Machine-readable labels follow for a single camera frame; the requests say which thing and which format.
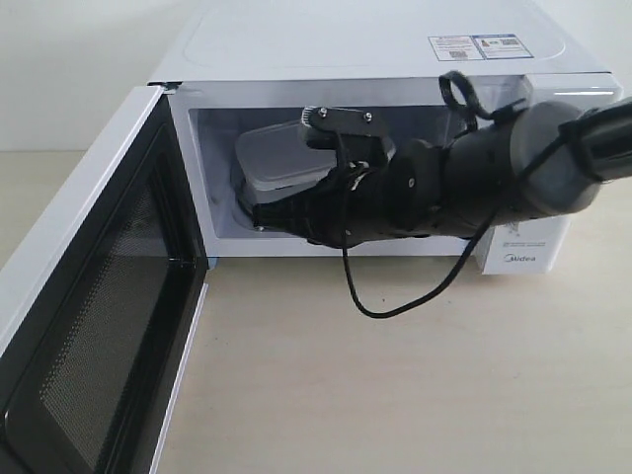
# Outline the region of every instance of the label sticker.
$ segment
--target label sticker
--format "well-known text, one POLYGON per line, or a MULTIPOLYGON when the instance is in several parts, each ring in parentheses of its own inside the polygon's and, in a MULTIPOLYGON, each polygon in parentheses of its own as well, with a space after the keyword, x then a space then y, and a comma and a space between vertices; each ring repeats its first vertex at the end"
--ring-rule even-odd
POLYGON ((472 37, 485 59, 525 59, 533 57, 516 35, 472 37))
POLYGON ((472 37, 429 37, 439 61, 482 61, 485 58, 472 37))

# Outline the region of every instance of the plastic food container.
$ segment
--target plastic food container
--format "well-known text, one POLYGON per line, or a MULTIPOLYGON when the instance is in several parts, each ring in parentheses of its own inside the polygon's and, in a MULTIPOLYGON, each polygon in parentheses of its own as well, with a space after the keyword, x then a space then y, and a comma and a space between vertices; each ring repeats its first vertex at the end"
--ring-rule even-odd
POLYGON ((336 152, 313 150, 300 136, 299 121, 243 133, 235 151, 244 173, 244 197, 252 204, 274 202, 307 190, 336 166, 336 152))

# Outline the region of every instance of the white wall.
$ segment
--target white wall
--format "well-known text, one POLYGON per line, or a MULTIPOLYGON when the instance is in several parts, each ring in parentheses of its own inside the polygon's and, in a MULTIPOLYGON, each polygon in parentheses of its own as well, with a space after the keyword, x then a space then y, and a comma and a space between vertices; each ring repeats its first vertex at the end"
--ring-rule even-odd
MULTIPOLYGON (((632 90, 632 2, 537 1, 632 90)), ((0 0, 0 150, 87 148, 196 4, 0 0)))

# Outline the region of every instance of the microwave top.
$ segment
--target microwave top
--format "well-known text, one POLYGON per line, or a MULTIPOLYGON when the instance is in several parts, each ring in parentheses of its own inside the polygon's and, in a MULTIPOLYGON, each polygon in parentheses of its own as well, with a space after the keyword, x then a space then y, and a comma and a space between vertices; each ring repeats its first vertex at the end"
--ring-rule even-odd
POLYGON ((599 73, 531 0, 204 0, 151 83, 599 73))

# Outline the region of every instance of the container lid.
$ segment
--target container lid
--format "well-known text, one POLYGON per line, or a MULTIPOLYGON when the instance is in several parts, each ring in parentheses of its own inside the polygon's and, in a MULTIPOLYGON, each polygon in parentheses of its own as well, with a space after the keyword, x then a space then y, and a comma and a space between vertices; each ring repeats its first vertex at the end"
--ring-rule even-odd
POLYGON ((299 121, 243 133, 235 151, 246 181, 257 191, 316 183, 336 166, 336 152, 313 150, 299 134, 299 121))

